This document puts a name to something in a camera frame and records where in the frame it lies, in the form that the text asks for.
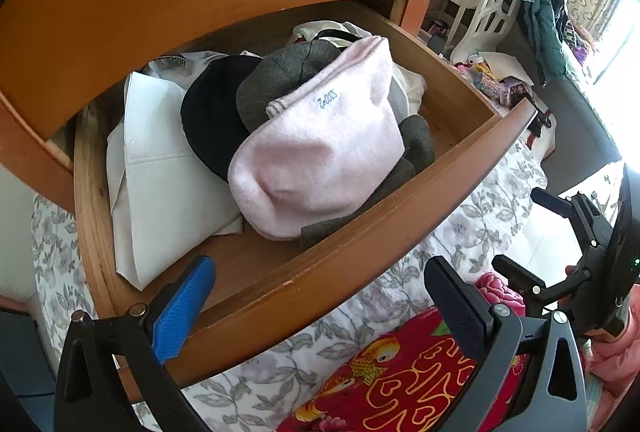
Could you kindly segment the right hand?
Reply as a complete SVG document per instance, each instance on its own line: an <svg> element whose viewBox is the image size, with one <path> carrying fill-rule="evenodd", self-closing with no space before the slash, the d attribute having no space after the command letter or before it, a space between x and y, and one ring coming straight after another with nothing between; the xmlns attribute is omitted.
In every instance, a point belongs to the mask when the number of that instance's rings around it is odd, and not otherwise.
<svg viewBox="0 0 640 432"><path fill-rule="evenodd" d="M600 431L626 396L639 373L639 285L634 284L620 308L626 313L617 337L592 330L582 348L587 390L588 431Z"/></svg>

